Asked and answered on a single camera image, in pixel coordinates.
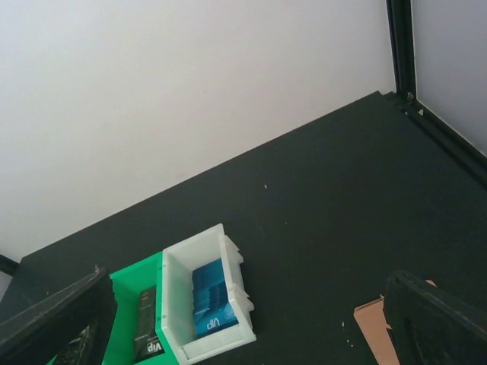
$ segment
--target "white wall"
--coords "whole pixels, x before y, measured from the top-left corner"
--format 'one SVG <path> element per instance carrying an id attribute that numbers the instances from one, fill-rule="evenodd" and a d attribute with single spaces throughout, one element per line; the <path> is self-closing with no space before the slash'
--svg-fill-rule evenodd
<path id="1" fill-rule="evenodd" d="M 2 301 L 3 294 L 5 294 L 5 291 L 7 290 L 11 279 L 12 276 L 7 275 L 0 271 L 0 301 Z"/>
<path id="2" fill-rule="evenodd" d="M 390 54 L 384 0 L 4 0 L 2 253 L 391 91 Z"/>
<path id="3" fill-rule="evenodd" d="M 418 100 L 487 153 L 487 2 L 412 1 Z"/>

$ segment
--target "black metal frame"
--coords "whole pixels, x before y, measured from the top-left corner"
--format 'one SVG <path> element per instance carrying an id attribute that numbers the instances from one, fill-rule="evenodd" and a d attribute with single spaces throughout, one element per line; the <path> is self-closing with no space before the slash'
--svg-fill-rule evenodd
<path id="1" fill-rule="evenodd" d="M 487 157 L 417 100 L 410 0 L 387 0 L 396 95 L 389 98 L 487 189 Z"/>
<path id="2" fill-rule="evenodd" d="M 98 365 L 116 315 L 107 270 L 96 269 L 0 325 L 0 363 Z"/>
<path id="3" fill-rule="evenodd" d="M 10 260 L 8 257 L 0 255 L 0 271 L 8 274 L 10 276 L 14 276 L 15 271 L 18 268 L 18 263 L 14 260 Z"/>
<path id="4" fill-rule="evenodd" d="M 410 0 L 387 0 L 397 94 L 412 101 L 416 96 L 414 40 Z"/>
<path id="5" fill-rule="evenodd" d="M 384 316 L 399 363 L 485 363 L 487 314 L 408 272 L 387 280 Z"/>

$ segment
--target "white plastic box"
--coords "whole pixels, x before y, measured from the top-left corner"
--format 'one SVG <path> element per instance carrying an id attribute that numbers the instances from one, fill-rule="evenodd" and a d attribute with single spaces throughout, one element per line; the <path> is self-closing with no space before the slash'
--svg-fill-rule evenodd
<path id="1" fill-rule="evenodd" d="M 196 339 L 192 273 L 218 259 L 223 264 L 228 301 L 238 324 Z M 250 320 L 253 304 L 244 291 L 240 271 L 243 261 L 238 248 L 225 236 L 222 224 L 163 250 L 161 325 L 180 364 L 197 363 L 256 340 Z"/>

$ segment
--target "black table surface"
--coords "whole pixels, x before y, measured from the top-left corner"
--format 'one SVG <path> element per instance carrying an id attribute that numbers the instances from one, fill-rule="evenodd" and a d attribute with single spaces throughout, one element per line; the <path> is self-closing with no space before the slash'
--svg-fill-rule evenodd
<path id="1" fill-rule="evenodd" d="M 0 320 L 223 223 L 257 341 L 204 363 L 373 364 L 353 310 L 397 269 L 487 310 L 486 222 L 484 188 L 375 93 L 24 257 Z"/>

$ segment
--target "green plastic box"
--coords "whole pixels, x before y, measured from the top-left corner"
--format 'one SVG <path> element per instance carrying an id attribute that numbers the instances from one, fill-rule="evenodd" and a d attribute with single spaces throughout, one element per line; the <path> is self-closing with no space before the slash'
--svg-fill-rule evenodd
<path id="1" fill-rule="evenodd" d="M 138 320 L 138 296 L 156 286 L 155 331 L 165 350 L 164 354 L 137 363 L 138 365 L 177 365 L 178 362 L 161 328 L 162 310 L 162 252 L 136 262 L 111 274 L 113 292 L 118 304 L 112 334 L 103 365 L 133 365 L 134 337 Z"/>

